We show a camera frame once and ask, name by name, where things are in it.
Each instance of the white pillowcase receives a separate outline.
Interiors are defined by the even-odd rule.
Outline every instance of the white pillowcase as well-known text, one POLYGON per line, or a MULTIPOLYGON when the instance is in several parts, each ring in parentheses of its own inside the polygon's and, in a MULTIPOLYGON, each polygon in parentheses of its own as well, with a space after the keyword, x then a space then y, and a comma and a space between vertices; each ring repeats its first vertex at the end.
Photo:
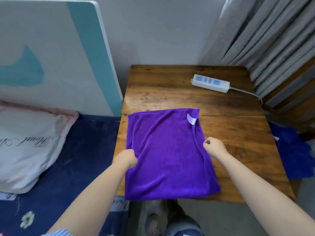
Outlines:
POLYGON ((78 112, 0 103, 0 191, 26 193, 58 158, 78 112))

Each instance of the power strip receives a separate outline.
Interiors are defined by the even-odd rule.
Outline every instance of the power strip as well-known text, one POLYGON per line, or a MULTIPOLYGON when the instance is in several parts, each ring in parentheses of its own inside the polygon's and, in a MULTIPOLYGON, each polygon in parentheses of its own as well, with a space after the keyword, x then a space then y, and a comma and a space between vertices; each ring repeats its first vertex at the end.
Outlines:
POLYGON ((202 75, 194 75, 190 81, 192 85, 226 93, 230 88, 230 82, 209 78, 202 75))

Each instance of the white flower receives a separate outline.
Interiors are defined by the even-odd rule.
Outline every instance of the white flower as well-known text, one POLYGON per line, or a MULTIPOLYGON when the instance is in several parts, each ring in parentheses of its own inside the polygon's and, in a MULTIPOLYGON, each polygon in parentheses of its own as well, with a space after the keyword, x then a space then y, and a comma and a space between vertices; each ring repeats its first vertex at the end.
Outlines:
POLYGON ((28 226, 30 226, 34 221, 35 214, 32 211, 27 212, 22 217, 22 223, 20 224, 20 227, 23 229, 26 229, 28 226))

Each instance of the white cable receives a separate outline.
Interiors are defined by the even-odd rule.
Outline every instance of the white cable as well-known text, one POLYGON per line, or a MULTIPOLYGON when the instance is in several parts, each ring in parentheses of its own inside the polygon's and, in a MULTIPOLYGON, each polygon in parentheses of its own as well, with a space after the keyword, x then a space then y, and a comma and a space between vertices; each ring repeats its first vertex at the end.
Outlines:
POLYGON ((253 95, 253 96, 255 96, 255 97, 257 97, 259 99, 260 105, 262 105, 262 98, 259 97, 257 94, 254 94, 254 93, 242 90, 242 89, 237 89, 237 88, 234 88, 234 87, 231 87, 231 86, 230 86, 230 89, 253 95))

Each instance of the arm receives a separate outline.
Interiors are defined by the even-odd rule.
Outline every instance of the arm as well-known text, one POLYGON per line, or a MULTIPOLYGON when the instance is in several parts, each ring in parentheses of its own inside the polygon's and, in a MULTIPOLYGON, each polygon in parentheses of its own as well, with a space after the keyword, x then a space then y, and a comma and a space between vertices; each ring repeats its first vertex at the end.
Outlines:
POLYGON ((133 150, 118 154, 114 163, 79 194, 47 233, 65 228, 73 236, 98 236, 120 182, 137 162, 133 150))
POLYGON ((231 156, 220 140, 208 138, 203 147, 224 166, 269 235, 314 234, 315 221, 283 193, 231 156))

